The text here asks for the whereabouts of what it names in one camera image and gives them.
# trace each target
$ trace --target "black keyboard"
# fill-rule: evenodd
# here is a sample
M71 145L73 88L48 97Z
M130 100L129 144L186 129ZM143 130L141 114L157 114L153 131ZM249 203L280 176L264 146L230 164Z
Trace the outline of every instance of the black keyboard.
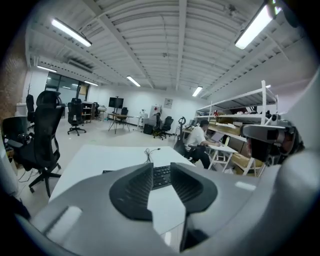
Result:
M153 188L152 190L160 189L171 185L171 170L170 165L153 167Z

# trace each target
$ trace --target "ceiling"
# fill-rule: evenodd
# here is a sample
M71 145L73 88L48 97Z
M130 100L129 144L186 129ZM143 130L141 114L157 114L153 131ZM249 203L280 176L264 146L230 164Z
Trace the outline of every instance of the ceiling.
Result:
M261 83L257 81L272 74L266 70L264 74L255 73L272 63L273 58L284 58L287 70L291 65L302 73L308 70L306 63L297 67L286 53L301 45L304 34L287 23L283 12L245 50L235 47L235 40L262 2L43 1L29 20L27 59L31 66L53 67L62 75L102 86L135 86L126 79L131 76L142 87L154 90L192 95L197 86L202 86L199 97L204 99L220 92L245 93L259 88ZM85 47L53 27L53 18L83 33L92 45ZM68 64L70 60L86 66L89 72ZM272 82L282 83L281 75L277 76L279 80ZM251 78L251 82L246 83L246 78ZM238 81L244 85L237 86Z

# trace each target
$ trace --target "window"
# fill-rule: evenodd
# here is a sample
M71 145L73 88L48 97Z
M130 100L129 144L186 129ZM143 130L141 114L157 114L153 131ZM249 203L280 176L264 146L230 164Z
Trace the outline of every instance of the window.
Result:
M61 93L59 96L62 103L67 105L69 102L71 102L72 98L77 97L78 83L79 81L69 77L61 77L58 91Z
M89 85L82 81L49 72L45 90L59 92L62 103L68 104L72 98L81 99L83 102L86 101Z

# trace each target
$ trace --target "person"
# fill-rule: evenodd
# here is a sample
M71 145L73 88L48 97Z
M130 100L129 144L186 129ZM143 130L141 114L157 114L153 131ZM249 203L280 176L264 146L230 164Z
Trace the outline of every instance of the person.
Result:
M192 132L190 133L185 146L185 156L189 156L192 158L193 162L197 162L198 160L201 160L203 167L205 169L209 168L210 165L210 158L208 154L206 153L206 145L213 145L213 146L220 146L219 143L214 143L207 141L205 138L205 131L207 130L209 126L209 122L207 120L202 120L200 122L200 126L196 126ZM193 150L190 155L188 153L191 150L191 146L200 146L199 148Z

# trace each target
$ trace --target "gray floor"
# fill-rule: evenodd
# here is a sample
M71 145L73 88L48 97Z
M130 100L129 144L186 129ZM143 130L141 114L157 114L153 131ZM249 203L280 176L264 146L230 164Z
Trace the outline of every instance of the gray floor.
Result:
M60 151L60 159L58 162L61 165L62 169L58 170L58 168L56 168L53 172L63 174L64 169L66 168L68 163L77 153L79 148L84 144L113 147L146 148L160 146L173 147L174 145L173 136L167 136L167 139L164 140L161 140L160 138L153 138L153 136L151 135L147 135L140 131L137 131L137 127L135 126L130 126L130 131L128 131L127 127L124 127L124 129L122 129L122 126L118 126L117 132L115 134L113 128L108 131L109 125L110 121L102 122L93 120L91 123L87 123L81 127L86 130L86 133L80 131L80 136L77 136L76 132L71 132L70 135L68 135L67 131L69 130L70 124L67 122L67 119L62 119L56 132L56 138L59 143ZM200 161L197 162L197 165L203 167ZM18 178L20 178L23 174L24 169L20 169L18 171ZM35 216L37 212L45 207L49 201L44 182L40 182L33 187L34 193L31 193L29 190L28 184L32 182L37 176L38 173L36 170L33 170L32 172L26 172L20 180L19 194L17 196L17 198L21 199L23 204L26 206L31 216ZM49 179L50 191L53 191L57 182L57 178ZM178 244L179 240L181 239L182 227L183 224L161 235L168 246L172 247L172 249L174 249L175 251L178 251Z

